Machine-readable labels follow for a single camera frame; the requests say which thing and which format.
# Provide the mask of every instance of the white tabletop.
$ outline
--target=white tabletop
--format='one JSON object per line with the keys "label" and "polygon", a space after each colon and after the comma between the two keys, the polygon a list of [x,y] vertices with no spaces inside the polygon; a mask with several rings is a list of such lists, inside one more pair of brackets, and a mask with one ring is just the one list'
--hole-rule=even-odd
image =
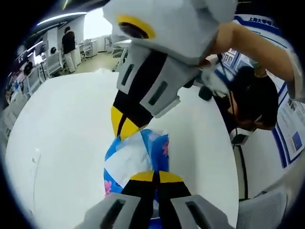
{"label": "white tabletop", "polygon": [[132,42],[131,40],[124,40],[124,41],[121,41],[121,42],[116,42],[113,45],[120,46],[121,48],[127,48],[130,45],[131,42]]}
{"label": "white tabletop", "polygon": [[[21,203],[41,228],[74,228],[103,199],[116,80],[117,74],[107,70],[50,79],[18,117],[5,161]],[[215,102],[202,101],[197,91],[182,89],[182,102],[149,127],[170,134],[170,171],[184,178],[191,193],[221,209],[235,227],[234,154]]]}

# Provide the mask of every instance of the ceiling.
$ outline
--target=ceiling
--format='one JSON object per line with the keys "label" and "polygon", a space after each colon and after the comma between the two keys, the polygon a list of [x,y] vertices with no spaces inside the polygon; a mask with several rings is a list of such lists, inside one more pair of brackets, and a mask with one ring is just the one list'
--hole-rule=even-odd
{"label": "ceiling", "polygon": [[[109,2],[109,0],[59,0],[51,7],[51,10],[40,21],[66,13],[89,12],[104,6],[107,2]],[[35,43],[39,42],[41,36],[47,30],[56,27],[60,28],[81,16],[82,15],[68,16],[35,26],[29,33],[28,39],[24,41],[25,48],[28,49]]]}

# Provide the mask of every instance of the black hair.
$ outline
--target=black hair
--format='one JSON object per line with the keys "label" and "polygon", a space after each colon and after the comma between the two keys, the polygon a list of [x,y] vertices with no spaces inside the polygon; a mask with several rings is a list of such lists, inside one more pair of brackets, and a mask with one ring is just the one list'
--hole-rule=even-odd
{"label": "black hair", "polygon": [[56,48],[55,48],[55,47],[52,47],[50,53],[51,53],[51,54],[54,54],[55,52],[56,52]]}
{"label": "black hair", "polygon": [[65,28],[65,33],[67,33],[67,31],[69,31],[70,29],[71,29],[70,26],[66,27]]}

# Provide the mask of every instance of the black slot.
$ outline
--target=black slot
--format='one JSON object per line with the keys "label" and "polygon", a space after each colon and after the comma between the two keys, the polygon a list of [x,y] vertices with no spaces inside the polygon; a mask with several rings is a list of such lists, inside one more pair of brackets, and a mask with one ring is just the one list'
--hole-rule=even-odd
{"label": "black slot", "polygon": [[149,104],[150,105],[155,105],[156,102],[158,101],[158,99],[161,97],[161,95],[163,94],[163,92],[165,91],[165,89],[167,88],[167,82],[162,81],[162,83],[160,84],[160,86],[158,87],[156,93],[151,97],[151,99],[149,100]]}
{"label": "black slot", "polygon": [[123,77],[123,80],[122,80],[122,85],[123,86],[126,85],[126,82],[128,80],[128,77],[129,77],[130,73],[132,72],[133,67],[134,67],[134,64],[131,64],[131,65],[128,66],[127,71],[126,71],[126,73]]}
{"label": "black slot", "polygon": [[111,229],[113,228],[114,222],[118,217],[120,211],[122,210],[125,204],[124,200],[117,200],[108,211],[106,217],[102,220],[100,224],[100,229]]}
{"label": "black slot", "polygon": [[209,228],[205,221],[205,218],[204,218],[202,212],[199,210],[197,204],[195,202],[190,201],[190,202],[187,202],[186,205],[189,208],[192,216],[194,217],[196,224],[201,229]]}

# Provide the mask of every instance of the man standing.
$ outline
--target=man standing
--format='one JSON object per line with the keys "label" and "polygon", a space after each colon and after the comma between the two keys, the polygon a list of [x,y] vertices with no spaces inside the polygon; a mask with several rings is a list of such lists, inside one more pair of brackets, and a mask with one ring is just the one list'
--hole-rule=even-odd
{"label": "man standing", "polygon": [[65,28],[65,35],[62,37],[63,54],[65,56],[66,63],[69,67],[70,72],[74,72],[76,69],[75,64],[75,36],[74,32],[70,30],[68,26]]}

